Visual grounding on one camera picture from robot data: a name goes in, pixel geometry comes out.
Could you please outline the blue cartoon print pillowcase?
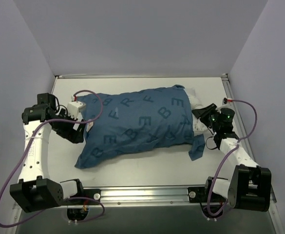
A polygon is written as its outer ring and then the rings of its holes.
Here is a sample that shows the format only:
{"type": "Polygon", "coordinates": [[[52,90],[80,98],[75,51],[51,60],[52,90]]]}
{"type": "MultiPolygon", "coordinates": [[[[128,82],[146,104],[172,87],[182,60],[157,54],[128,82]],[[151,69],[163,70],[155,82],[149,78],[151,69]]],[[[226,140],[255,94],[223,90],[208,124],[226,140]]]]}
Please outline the blue cartoon print pillowcase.
{"type": "Polygon", "coordinates": [[[118,95],[79,96],[85,146],[75,166],[88,169],[125,154],[189,144],[189,157],[202,157],[204,134],[195,136],[192,109],[182,85],[118,95]]]}

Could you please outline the white pillow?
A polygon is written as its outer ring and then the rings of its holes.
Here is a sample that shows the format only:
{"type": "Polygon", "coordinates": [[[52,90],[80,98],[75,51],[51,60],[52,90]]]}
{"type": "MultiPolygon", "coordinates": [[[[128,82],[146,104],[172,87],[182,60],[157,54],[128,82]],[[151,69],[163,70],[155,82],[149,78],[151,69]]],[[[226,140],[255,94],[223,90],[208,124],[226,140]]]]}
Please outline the white pillow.
{"type": "MultiPolygon", "coordinates": [[[[201,101],[197,98],[195,90],[193,88],[185,88],[184,91],[188,96],[192,110],[203,108],[203,105],[201,101]]],[[[193,131],[195,136],[201,135],[208,130],[208,128],[197,117],[195,117],[194,114],[192,114],[192,119],[193,131]]]]}

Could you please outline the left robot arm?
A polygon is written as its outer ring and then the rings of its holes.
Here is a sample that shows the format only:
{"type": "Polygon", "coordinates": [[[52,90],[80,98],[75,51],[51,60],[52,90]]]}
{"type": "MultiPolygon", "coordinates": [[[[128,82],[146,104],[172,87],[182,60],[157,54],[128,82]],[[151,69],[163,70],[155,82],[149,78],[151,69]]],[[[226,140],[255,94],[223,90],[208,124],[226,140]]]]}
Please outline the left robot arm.
{"type": "Polygon", "coordinates": [[[26,213],[59,207],[66,199],[73,204],[80,204],[84,200],[85,193],[79,179],[62,182],[51,180],[48,146],[52,131],[74,144],[84,141],[85,126],[74,125],[85,107],[85,103],[74,98],[66,108],[60,108],[56,96],[44,93],[37,95],[34,106],[23,111],[21,117],[25,132],[25,158],[22,160],[18,181],[10,186],[9,192],[26,213]]]}

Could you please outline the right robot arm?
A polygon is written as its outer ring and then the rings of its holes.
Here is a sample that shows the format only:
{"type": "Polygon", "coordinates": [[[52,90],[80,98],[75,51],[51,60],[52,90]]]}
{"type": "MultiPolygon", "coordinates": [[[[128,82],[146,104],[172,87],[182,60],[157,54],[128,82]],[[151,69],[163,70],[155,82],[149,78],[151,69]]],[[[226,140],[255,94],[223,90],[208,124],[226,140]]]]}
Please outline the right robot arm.
{"type": "Polygon", "coordinates": [[[219,216],[226,205],[232,209],[268,211],[271,171],[256,163],[242,147],[242,139],[233,130],[235,111],[211,104],[192,113],[212,130],[216,148],[225,155],[202,190],[207,204],[204,210],[211,217],[219,216]]]}

